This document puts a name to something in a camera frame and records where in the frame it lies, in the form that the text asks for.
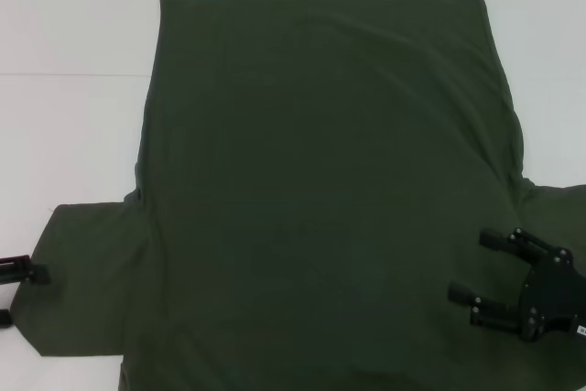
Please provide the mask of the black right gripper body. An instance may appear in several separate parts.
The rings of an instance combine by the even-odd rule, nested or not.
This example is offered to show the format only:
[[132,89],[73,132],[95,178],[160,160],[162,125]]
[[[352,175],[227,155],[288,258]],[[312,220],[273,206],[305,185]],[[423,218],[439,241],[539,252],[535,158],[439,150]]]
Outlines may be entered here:
[[526,342],[553,331],[586,341],[586,277],[574,267],[571,251],[553,248],[531,266],[518,312]]

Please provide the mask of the dark green shirt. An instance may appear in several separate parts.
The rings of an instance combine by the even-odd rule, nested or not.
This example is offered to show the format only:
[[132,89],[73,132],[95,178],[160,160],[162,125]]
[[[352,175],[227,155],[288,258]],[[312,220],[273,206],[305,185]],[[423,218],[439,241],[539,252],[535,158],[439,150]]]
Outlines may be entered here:
[[61,205],[10,313],[119,391],[578,391],[586,341],[470,324],[535,234],[586,271],[586,185],[538,186],[484,0],[160,0],[121,202]]

